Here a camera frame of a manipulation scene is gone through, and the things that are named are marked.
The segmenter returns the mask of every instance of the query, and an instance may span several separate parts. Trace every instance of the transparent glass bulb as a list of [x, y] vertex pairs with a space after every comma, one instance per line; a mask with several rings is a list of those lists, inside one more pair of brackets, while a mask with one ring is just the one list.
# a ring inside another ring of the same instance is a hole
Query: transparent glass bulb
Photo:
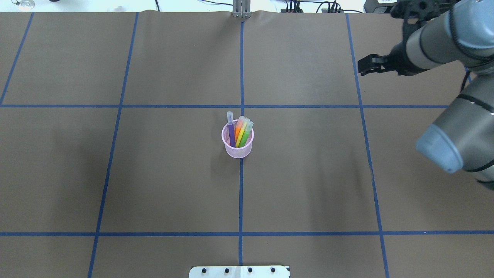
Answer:
[[33, 0], [21, 0], [19, 2], [19, 10], [21, 11], [30, 11], [34, 8]]

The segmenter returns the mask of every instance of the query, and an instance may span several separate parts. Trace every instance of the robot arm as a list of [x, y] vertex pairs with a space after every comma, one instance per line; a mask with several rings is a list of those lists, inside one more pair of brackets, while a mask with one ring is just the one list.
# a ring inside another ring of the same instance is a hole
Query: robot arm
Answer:
[[[399, 1], [391, 15], [404, 19], [403, 41], [389, 55], [361, 59], [359, 72], [411, 76], [456, 60], [475, 72], [478, 77], [429, 126], [416, 149], [446, 172], [463, 168], [494, 190], [493, 11], [494, 0], [462, 0], [442, 15], [434, 0]], [[413, 18], [417, 22], [409, 23]]]

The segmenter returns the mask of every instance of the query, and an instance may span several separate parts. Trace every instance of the orange marker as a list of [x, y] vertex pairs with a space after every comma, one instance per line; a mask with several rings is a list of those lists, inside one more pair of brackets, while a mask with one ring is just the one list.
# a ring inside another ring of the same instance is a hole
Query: orange marker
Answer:
[[242, 128], [242, 124], [244, 121], [245, 117], [240, 116], [239, 120], [237, 121], [237, 126], [235, 127], [235, 142], [237, 141], [237, 138], [239, 137], [240, 129]]

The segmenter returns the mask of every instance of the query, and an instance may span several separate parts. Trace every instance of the white mounting plate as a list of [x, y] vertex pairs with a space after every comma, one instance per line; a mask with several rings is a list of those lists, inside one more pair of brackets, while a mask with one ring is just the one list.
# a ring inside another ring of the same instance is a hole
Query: white mounting plate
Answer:
[[289, 266], [193, 267], [189, 278], [290, 278]]

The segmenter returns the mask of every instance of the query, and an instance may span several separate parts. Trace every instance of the green marker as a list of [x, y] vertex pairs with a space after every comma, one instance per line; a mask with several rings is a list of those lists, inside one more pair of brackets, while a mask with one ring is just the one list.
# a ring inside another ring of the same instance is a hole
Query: green marker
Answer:
[[245, 147], [248, 136], [250, 135], [250, 131], [252, 130], [252, 126], [254, 123], [252, 121], [249, 121], [246, 126], [246, 130], [244, 131], [244, 135], [242, 136], [242, 140], [240, 141], [239, 148]]

